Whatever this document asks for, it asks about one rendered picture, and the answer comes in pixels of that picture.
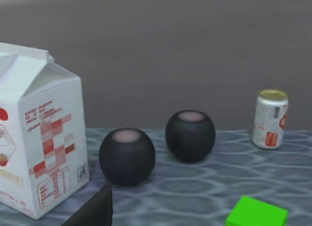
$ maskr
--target black object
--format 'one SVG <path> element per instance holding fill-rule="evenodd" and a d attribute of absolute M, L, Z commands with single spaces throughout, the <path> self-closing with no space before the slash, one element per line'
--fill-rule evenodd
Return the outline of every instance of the black object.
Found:
<path fill-rule="evenodd" d="M 112 226 L 112 187 L 106 185 L 62 226 Z"/>
<path fill-rule="evenodd" d="M 181 116 L 192 113 L 193 118 L 190 119 Z M 215 127 L 205 113 L 183 110 L 169 119 L 165 136 L 167 147 L 177 159 L 193 163 L 202 160 L 211 152 L 215 144 Z"/>
<path fill-rule="evenodd" d="M 120 141 L 121 132 L 135 134 L 135 139 Z M 155 149 L 151 139 L 136 128 L 120 128 L 103 140 L 99 152 L 100 167 L 113 184 L 129 187 L 138 185 L 150 176 L 155 166 Z"/>

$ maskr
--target green block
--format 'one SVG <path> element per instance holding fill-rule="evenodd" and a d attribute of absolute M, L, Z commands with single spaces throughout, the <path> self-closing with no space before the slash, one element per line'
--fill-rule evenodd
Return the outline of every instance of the green block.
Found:
<path fill-rule="evenodd" d="M 285 226 L 288 211 L 274 205 L 242 196 L 225 226 Z"/>

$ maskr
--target carton top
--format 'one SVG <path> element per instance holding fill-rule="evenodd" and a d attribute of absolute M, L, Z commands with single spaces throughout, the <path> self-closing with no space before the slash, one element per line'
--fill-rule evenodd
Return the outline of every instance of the carton top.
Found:
<path fill-rule="evenodd" d="M 46 50 L 0 43 L 0 100 L 16 102 L 43 87 L 77 78 Z"/>

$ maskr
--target can top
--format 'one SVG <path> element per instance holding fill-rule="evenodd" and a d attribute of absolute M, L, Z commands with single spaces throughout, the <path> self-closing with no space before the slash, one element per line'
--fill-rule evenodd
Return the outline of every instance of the can top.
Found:
<path fill-rule="evenodd" d="M 284 101 L 288 98 L 287 94 L 280 90 L 275 89 L 265 89 L 259 93 L 259 96 L 263 99 L 267 99 L 269 101 Z"/>

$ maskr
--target water patterned surface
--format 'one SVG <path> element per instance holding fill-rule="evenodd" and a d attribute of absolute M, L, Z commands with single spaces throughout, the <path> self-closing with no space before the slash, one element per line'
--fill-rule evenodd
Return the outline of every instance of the water patterned surface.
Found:
<path fill-rule="evenodd" d="M 258 149 L 244 130 L 219 131 L 211 155 L 182 164 L 167 151 L 163 130 L 145 130 L 156 166 L 143 186 L 113 189 L 113 226 L 223 226 L 241 195 L 289 211 L 287 226 L 311 226 L 312 131 L 287 131 L 278 150 Z M 107 129 L 88 129 L 90 183 L 38 221 L 0 205 L 1 226 L 60 226 L 105 185 L 98 149 Z"/>

